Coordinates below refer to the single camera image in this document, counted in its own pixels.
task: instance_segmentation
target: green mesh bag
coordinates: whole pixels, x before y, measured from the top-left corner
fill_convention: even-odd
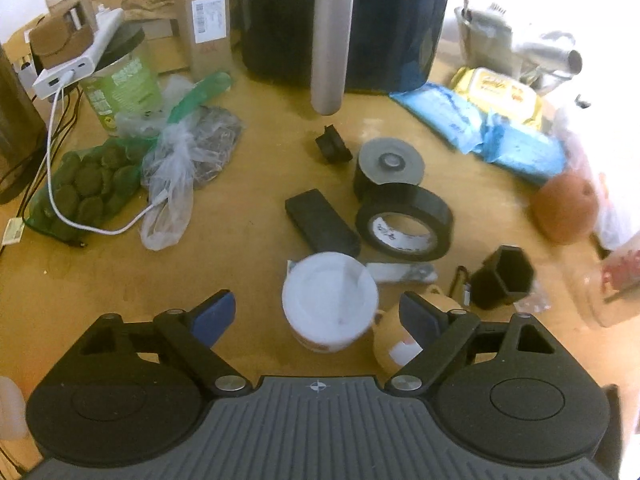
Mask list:
[[[111,137],[101,146],[65,153],[51,177],[58,210],[69,220],[92,227],[116,216],[140,188],[142,159],[155,143],[155,139]],[[46,181],[29,200],[24,222],[71,245],[80,245],[88,233],[58,218]]]

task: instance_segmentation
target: white usb cable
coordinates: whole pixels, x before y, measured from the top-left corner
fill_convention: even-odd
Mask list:
[[[58,98],[62,95],[62,102],[64,102],[65,86],[67,86],[73,80],[73,78],[74,78],[73,70],[66,72],[65,75],[63,75],[60,78],[60,82],[58,84],[58,90],[56,90],[56,93],[53,97],[53,106],[51,107],[51,116],[49,118],[49,129],[47,131],[47,155],[45,157],[45,161],[47,165],[47,189],[49,190],[49,201],[51,202],[51,207],[53,208],[53,211],[56,213],[56,216],[58,216],[58,218],[60,218],[60,220],[63,221],[68,226],[74,227],[76,229],[80,229],[82,231],[91,231],[92,233],[98,233],[100,235],[111,235],[111,236],[121,235],[122,233],[131,229],[136,224],[136,222],[138,222],[138,220],[140,220],[146,213],[151,211],[157,205],[160,205],[162,202],[165,202],[166,200],[168,200],[169,193],[167,192],[167,190],[163,190],[162,192],[160,192],[158,196],[156,196],[156,198],[147,208],[143,209],[131,222],[125,225],[122,229],[118,229],[116,231],[105,231],[104,229],[98,229],[96,227],[92,227],[89,225],[77,224],[75,222],[72,222],[68,218],[66,218],[60,212],[60,210],[58,209],[58,206],[56,206],[56,202],[53,200],[53,186],[51,183],[51,144],[52,144],[51,137],[53,135],[53,123],[56,115]]]

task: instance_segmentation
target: green plastic bag handle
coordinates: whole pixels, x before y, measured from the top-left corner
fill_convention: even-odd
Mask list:
[[[204,78],[182,98],[169,114],[168,124],[177,124],[200,105],[212,97],[231,88],[231,76],[226,72],[216,72]]]

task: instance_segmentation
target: tape roll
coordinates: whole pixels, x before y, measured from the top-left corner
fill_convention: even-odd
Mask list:
[[[402,228],[411,223],[420,232]],[[419,186],[395,182],[367,193],[356,216],[360,236],[379,251],[404,260],[428,262],[451,246],[453,213],[439,196]]]
[[[418,185],[424,177],[420,153],[403,140],[380,137],[362,145],[353,177],[359,200],[371,190],[389,182]]]

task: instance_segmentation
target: white plastic bag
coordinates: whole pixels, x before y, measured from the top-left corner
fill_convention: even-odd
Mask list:
[[[224,168],[241,132],[240,120],[218,107],[199,107],[180,123],[164,127],[155,149],[142,161],[142,185],[150,202],[162,190],[169,195],[143,219],[140,237],[147,249],[178,243],[191,219],[194,187]]]
[[[567,169],[593,184],[599,213],[594,232],[615,250],[640,231],[640,138],[610,107],[578,101],[558,110],[551,134],[564,143]]]

